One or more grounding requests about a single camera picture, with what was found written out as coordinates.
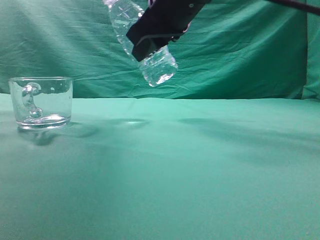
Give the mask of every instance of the green tablecloth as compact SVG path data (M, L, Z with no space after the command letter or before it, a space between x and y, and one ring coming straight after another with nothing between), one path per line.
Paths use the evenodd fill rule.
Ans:
M75 99L32 133L10 101L1 240L319 239L319 102Z

